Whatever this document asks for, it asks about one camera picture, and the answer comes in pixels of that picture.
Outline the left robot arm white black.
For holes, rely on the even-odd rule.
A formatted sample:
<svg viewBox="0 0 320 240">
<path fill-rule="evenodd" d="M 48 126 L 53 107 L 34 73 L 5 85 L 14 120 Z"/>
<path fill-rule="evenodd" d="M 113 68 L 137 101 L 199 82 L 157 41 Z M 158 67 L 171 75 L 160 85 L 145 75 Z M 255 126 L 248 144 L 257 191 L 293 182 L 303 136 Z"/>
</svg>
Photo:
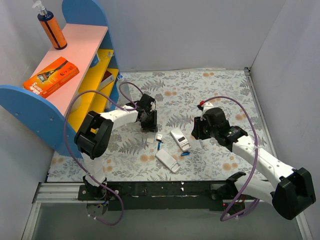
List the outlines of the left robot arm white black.
<svg viewBox="0 0 320 240">
<path fill-rule="evenodd" d="M 87 171 L 83 181 L 86 192 L 95 200 L 101 200 L 107 194 L 106 187 L 102 184 L 107 179 L 100 156 L 107 150 L 112 131 L 136 122 L 140 123 L 144 132 L 158 131 L 156 100 L 145 93 L 140 100 L 126 103 L 123 109 L 104 113 L 90 111 L 78 129 L 74 143 L 82 155 Z"/>
</svg>

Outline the blue pink yellow shelf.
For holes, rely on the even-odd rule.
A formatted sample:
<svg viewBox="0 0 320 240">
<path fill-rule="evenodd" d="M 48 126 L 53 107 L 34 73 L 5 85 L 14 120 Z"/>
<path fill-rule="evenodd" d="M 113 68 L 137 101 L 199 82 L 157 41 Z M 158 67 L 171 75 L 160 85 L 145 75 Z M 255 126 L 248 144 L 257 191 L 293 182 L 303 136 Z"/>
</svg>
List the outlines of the blue pink yellow shelf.
<svg viewBox="0 0 320 240">
<path fill-rule="evenodd" d="M 22 86 L 0 87 L 0 105 L 58 154 L 80 157 L 76 132 L 98 102 L 105 71 L 118 73 L 107 16 L 95 0 L 65 0 L 60 27 L 40 1 L 33 8 L 51 49 Z"/>
</svg>

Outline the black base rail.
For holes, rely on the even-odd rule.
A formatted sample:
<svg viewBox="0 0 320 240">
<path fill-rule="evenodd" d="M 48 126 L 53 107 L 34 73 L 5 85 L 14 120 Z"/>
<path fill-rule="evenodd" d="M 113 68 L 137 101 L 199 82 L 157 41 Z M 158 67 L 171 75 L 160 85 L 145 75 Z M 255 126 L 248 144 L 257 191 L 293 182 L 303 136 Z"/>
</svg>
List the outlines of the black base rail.
<svg viewBox="0 0 320 240">
<path fill-rule="evenodd" d="M 90 190 L 81 185 L 79 201 L 101 201 L 109 211 L 209 210 L 222 212 L 236 196 L 226 180 L 202 181 L 114 181 L 109 190 Z"/>
</svg>

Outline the white slim remote control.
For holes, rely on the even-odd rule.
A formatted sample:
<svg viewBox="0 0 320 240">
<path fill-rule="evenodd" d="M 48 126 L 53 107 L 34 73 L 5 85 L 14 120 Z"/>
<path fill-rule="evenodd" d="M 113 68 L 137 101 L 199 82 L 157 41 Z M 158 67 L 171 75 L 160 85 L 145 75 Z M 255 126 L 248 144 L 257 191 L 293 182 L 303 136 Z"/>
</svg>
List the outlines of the white slim remote control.
<svg viewBox="0 0 320 240">
<path fill-rule="evenodd" d="M 192 146 L 182 133 L 181 129 L 176 127 L 170 131 L 170 135 L 173 137 L 182 152 L 188 152 Z"/>
</svg>

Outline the orange razor box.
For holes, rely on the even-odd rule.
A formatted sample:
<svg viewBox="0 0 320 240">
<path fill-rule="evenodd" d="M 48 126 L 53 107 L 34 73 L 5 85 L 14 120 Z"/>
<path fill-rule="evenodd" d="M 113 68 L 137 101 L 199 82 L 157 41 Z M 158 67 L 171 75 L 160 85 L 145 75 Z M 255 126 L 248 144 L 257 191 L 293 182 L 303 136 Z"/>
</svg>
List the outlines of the orange razor box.
<svg viewBox="0 0 320 240">
<path fill-rule="evenodd" d="M 25 81 L 22 86 L 46 99 L 78 73 L 78 68 L 61 56 Z"/>
</svg>

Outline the orange pump bottle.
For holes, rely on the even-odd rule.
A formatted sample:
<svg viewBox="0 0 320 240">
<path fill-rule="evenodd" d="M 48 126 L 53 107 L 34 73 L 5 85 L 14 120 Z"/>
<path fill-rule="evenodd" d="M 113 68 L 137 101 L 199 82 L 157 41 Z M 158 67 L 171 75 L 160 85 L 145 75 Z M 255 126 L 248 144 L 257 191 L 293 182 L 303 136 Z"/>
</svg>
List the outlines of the orange pump bottle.
<svg viewBox="0 0 320 240">
<path fill-rule="evenodd" d="M 68 45 L 67 41 L 54 14 L 44 7 L 41 0 L 37 0 L 32 8 L 38 10 L 37 19 L 48 36 L 52 46 L 56 50 L 63 50 L 66 48 Z"/>
</svg>

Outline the clear plastic bottle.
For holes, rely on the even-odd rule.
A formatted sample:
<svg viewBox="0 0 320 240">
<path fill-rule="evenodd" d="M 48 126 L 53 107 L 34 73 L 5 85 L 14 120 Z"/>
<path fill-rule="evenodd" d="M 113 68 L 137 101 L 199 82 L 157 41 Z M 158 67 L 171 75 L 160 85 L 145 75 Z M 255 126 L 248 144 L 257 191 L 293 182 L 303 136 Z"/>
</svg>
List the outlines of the clear plastic bottle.
<svg viewBox="0 0 320 240">
<path fill-rule="evenodd" d="M 130 101 L 126 98 L 128 97 L 130 100 L 131 98 L 131 93 L 130 93 L 130 87 L 127 83 L 124 83 L 122 86 L 120 86 L 121 83 L 125 82 L 125 79 L 123 75 L 119 74 L 117 76 L 117 81 L 116 81 L 116 87 L 118 91 L 118 104 L 123 106 Z"/>
</svg>

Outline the white jar under shelf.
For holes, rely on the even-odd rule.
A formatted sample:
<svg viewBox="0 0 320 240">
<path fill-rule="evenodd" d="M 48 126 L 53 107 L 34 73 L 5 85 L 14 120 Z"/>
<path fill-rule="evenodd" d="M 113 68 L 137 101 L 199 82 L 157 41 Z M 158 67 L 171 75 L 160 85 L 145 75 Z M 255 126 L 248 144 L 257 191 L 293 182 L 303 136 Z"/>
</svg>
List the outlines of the white jar under shelf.
<svg viewBox="0 0 320 240">
<path fill-rule="evenodd" d="M 79 109 L 79 107 L 81 106 L 81 103 L 82 103 L 82 97 L 79 96 L 79 92 L 77 92 L 77 95 L 74 96 L 74 98 L 72 99 L 71 103 L 70 103 L 70 106 L 71 106 L 71 109 L 70 109 L 70 113 L 73 113 L 75 111 L 77 111 Z"/>
</svg>

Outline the white box on shelf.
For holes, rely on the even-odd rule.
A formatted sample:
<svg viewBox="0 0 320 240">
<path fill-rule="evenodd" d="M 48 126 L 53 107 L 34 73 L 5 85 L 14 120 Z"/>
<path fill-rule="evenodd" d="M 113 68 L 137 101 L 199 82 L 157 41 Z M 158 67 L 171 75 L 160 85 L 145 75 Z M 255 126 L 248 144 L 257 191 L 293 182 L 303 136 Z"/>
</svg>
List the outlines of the white box on shelf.
<svg viewBox="0 0 320 240">
<path fill-rule="evenodd" d="M 109 70 L 106 70 L 97 90 L 101 91 L 103 88 L 105 88 L 107 85 L 112 83 L 114 80 L 115 80 L 114 75 Z"/>
</svg>

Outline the floral table mat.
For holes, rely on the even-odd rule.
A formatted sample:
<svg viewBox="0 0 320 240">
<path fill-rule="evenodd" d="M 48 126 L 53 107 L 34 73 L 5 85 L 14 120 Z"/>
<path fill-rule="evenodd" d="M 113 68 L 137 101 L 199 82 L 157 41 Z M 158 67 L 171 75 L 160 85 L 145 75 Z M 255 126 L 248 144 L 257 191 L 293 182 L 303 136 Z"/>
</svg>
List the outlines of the floral table mat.
<svg viewBox="0 0 320 240">
<path fill-rule="evenodd" d="M 108 181 L 225 180 L 239 171 L 249 173 L 251 165 L 215 139 L 203 140 L 202 148 L 191 135 L 202 100 L 220 107 L 232 126 L 257 136 L 259 147 L 272 151 L 251 84 L 242 70 L 127 72 L 123 77 L 131 82 L 133 100 L 140 99 L 142 93 L 155 98 L 158 131 L 163 135 L 160 149 L 168 152 L 180 169 L 172 173 L 160 162 L 156 158 L 158 143 L 148 143 L 148 134 L 133 123 L 112 132 L 101 157 Z M 190 155 L 181 156 L 183 152 L 170 134 L 175 128 L 180 128 L 189 141 Z"/>
</svg>

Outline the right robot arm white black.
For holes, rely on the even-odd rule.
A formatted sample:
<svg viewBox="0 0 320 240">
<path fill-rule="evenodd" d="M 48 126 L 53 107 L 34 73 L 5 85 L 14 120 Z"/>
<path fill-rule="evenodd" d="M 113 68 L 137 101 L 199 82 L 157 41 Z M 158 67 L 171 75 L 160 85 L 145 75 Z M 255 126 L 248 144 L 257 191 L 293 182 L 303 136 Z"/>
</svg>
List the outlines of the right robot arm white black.
<svg viewBox="0 0 320 240">
<path fill-rule="evenodd" d="M 231 126 L 223 110 L 207 102 L 198 105 L 201 116 L 194 119 L 191 132 L 196 140 L 214 138 L 220 146 L 243 158 L 260 172 L 265 180 L 251 180 L 246 184 L 244 172 L 230 176 L 214 192 L 237 199 L 241 195 L 269 203 L 285 219 L 292 220 L 316 202 L 313 180 L 305 168 L 295 169 L 262 148 L 239 126 Z"/>
</svg>

